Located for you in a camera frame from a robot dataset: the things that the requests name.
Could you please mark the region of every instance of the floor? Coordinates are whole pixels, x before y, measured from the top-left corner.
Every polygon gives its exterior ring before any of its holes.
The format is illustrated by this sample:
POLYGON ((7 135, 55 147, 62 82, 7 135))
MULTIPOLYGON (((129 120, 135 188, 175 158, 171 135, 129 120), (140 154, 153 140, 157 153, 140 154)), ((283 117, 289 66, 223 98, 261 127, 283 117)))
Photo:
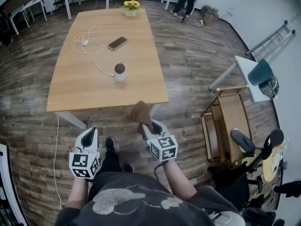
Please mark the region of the floor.
MULTIPOLYGON (((217 21, 204 28, 192 24, 200 18, 195 12, 191 23, 180 24, 164 5, 142 1, 145 6, 168 91, 169 103, 160 107, 154 118, 163 122, 179 144, 177 162, 188 179, 200 187, 213 185, 207 171, 209 163, 200 114, 213 100, 210 85, 234 61, 244 57, 242 42, 230 26, 217 21)), ((91 10, 95 1, 71 6, 72 19, 81 11, 91 10)), ((105 8, 99 1, 96 9, 105 8)), ((0 142, 9 146, 14 183, 24 210, 35 226, 53 225, 60 210, 54 184, 53 160, 57 116, 46 113, 47 97, 60 48, 73 20, 69 21, 64 8, 55 16, 48 15, 30 22, 30 29, 20 31, 9 48, 0 48, 0 142)), ((243 76, 235 71, 223 86, 242 85, 243 76)), ((261 146, 265 137, 277 127, 271 102, 253 104, 249 93, 243 93, 254 142, 261 146)), ((158 164, 145 149, 142 137, 136 133, 137 124, 127 115, 132 107, 108 108, 75 113, 88 127, 99 131, 100 151, 107 136, 117 142, 122 161, 131 162, 136 171, 153 176, 158 164)), ((82 130, 64 119, 59 121, 57 156, 55 162, 58 191, 65 205, 72 185, 68 167, 68 152, 82 130)), ((261 174, 261 169, 253 177, 261 174)), ((161 182, 168 187, 162 169, 161 182)), ((250 186, 252 197, 258 196, 256 186, 250 186)), ((264 194, 271 183, 264 184, 264 194)), ((265 208, 275 207, 277 196, 272 195, 265 208)))

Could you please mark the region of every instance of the flower pot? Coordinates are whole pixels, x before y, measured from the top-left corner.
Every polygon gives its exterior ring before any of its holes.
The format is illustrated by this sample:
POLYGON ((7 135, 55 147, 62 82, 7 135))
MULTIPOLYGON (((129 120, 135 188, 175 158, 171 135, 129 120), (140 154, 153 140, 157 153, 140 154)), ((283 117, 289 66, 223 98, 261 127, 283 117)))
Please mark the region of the flower pot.
POLYGON ((135 17, 137 15, 137 10, 127 10, 124 13, 127 17, 135 17))

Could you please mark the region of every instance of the brown cloth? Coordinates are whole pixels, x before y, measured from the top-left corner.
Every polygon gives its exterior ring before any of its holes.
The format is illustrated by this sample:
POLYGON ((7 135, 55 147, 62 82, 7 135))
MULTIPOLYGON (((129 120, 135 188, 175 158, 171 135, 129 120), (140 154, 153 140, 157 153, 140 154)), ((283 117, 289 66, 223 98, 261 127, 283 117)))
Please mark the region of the brown cloth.
POLYGON ((129 114, 129 118, 133 121, 139 123, 137 132, 142 135, 142 124, 148 126, 151 132, 154 131, 154 127, 151 123, 151 116, 149 112, 148 106, 143 102, 139 101, 132 109, 131 113, 129 114))

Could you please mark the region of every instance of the white cable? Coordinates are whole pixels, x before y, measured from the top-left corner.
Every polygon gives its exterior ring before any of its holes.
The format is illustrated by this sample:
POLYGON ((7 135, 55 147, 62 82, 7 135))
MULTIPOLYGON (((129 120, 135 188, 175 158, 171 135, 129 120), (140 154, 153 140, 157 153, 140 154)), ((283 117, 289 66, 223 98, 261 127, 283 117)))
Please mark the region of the white cable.
MULTIPOLYGON (((59 128, 59 120, 60 120, 60 116, 58 116, 57 118, 57 132, 56 132, 56 146, 55 146, 55 158, 56 158, 56 150, 57 150, 57 136, 58 136, 58 128, 59 128)), ((53 160, 53 171, 55 173, 55 159, 53 160)), ((57 185, 56 185, 56 180, 55 180, 55 188, 56 188, 56 191, 57 191, 57 195, 60 199, 60 206, 61 206, 61 209, 62 208, 62 199, 60 197, 60 194, 58 193, 58 190, 57 190, 57 185)))
POLYGON ((95 4, 95 6, 94 6, 94 8, 92 9, 92 11, 96 8, 96 6, 97 6, 97 2, 98 2, 98 0, 96 0, 96 4, 95 4))
POLYGON ((106 72, 103 71, 101 68, 99 68, 99 67, 97 66, 96 62, 94 61, 94 59, 93 59, 92 56, 91 56, 91 55, 99 54, 99 53, 103 50, 103 45, 102 45, 101 43, 89 41, 89 39, 90 39, 90 34, 91 34, 91 33, 97 33, 97 32, 99 32, 100 30, 101 30, 100 27, 93 27, 93 28, 90 28, 89 32, 80 32, 80 33, 76 34, 76 35, 74 36, 74 38, 73 38, 73 40, 74 40, 73 50, 74 50, 75 52, 79 53, 79 54, 86 54, 86 55, 89 55, 90 58, 92 59, 93 63, 95 64, 95 66, 96 66, 101 72, 103 72, 105 75, 114 77, 113 74, 106 73, 106 72), (96 32, 91 32, 91 30, 94 29, 94 28, 99 28, 99 30, 96 31, 96 32), (85 49, 84 49, 84 47, 83 47, 85 33, 88 34, 88 40, 86 40, 86 41, 88 41, 89 43, 96 43, 96 44, 99 44, 99 45, 102 47, 100 51, 98 51, 98 52, 96 52, 96 53, 87 53, 87 52, 85 51, 85 49), (81 34, 82 34, 82 40, 81 40, 81 41, 79 41, 79 39, 81 38, 81 36, 79 36, 77 39, 75 39, 78 35, 81 35, 81 34), (81 48, 82 48, 82 50, 83 50, 84 52, 80 52, 80 51, 75 50, 74 46, 76 45, 76 43, 81 43, 81 48))

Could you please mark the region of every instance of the ladder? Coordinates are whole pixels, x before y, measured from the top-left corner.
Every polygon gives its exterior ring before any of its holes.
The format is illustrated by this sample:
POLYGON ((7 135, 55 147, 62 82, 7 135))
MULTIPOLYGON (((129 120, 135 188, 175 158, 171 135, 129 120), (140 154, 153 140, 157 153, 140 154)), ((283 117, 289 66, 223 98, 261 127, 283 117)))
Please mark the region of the ladder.
POLYGON ((260 47, 262 47, 264 49, 264 51, 266 52, 266 54, 263 56, 263 58, 267 58, 268 56, 270 56, 272 53, 274 53, 279 47, 281 47, 282 45, 285 44, 285 42, 287 42, 291 37, 293 37, 296 34, 296 30, 292 30, 290 31, 289 28, 287 27, 287 20, 285 20, 283 22, 283 24, 273 33, 271 33, 268 37, 266 37, 263 41, 261 41, 259 44, 257 44, 256 46, 254 46, 252 49, 250 49, 248 52, 246 52, 246 55, 250 55, 252 53, 254 53, 254 57, 256 59, 256 61, 259 61, 258 55, 256 54, 256 50, 260 47), (281 35, 281 31, 285 29, 288 34, 286 37, 283 37, 283 35, 281 35), (276 43, 273 38, 275 36, 279 35, 281 38, 281 41, 276 43), (272 42, 274 47, 268 51, 268 49, 266 48, 266 45, 268 43, 272 42))

